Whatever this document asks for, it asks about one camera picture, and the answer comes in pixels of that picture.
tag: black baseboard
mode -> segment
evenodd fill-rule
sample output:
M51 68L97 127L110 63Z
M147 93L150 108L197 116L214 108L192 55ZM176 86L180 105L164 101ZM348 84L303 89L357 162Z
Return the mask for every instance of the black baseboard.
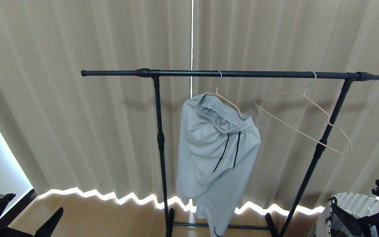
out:
M0 225L8 226L38 195L32 189L0 219Z

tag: laundry basket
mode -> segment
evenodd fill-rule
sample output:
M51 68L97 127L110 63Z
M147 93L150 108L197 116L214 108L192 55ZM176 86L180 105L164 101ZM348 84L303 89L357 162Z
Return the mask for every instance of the laundry basket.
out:
M379 213L379 201L373 197L354 193L338 193L333 197L337 199L337 206L356 218ZM331 212L331 201L328 201L308 237L353 237L336 215L328 219Z

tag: light gray sweatpants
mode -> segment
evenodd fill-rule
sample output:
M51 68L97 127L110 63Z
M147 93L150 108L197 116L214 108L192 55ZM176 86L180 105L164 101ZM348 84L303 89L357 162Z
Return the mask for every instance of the light gray sweatpants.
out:
M225 233L261 143L252 118L242 115L247 120L207 93L188 99L182 109L176 190L181 199L194 200L212 237Z

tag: curtain fold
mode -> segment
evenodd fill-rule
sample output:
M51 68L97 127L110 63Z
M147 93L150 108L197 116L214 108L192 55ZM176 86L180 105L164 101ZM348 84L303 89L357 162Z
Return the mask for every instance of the curtain fold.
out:
M153 82L80 70L190 69L191 1L0 1L0 129L41 194L162 198ZM169 190L189 78L161 78Z
M326 71L379 74L379 1L194 1L194 69ZM193 94L214 91L250 114L262 145L242 202L289 209L312 160L316 142L254 106L319 140L326 116L302 97L312 79L198 78ZM342 80L318 79L307 95L329 113ZM301 205L313 208L337 192L371 194L379 178L379 81L353 83L336 121L353 153L326 150ZM348 151L333 129L328 144Z

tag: hanger hook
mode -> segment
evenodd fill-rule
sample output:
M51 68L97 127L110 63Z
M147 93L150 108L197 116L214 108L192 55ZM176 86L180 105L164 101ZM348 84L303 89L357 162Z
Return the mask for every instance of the hanger hook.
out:
M221 71L220 70L216 70L220 73L220 79L218 80L217 84L216 84L216 94L217 94L217 88L218 88L218 85L220 83L220 80L223 78L223 75L221 74Z
M307 91L308 87L310 87L312 84L314 84L315 81L317 81L317 74L316 74L315 72L312 72L312 73L314 73L314 76L315 76L316 78L314 78L314 81L311 82L310 84L308 84L307 87L305 87L305 91Z

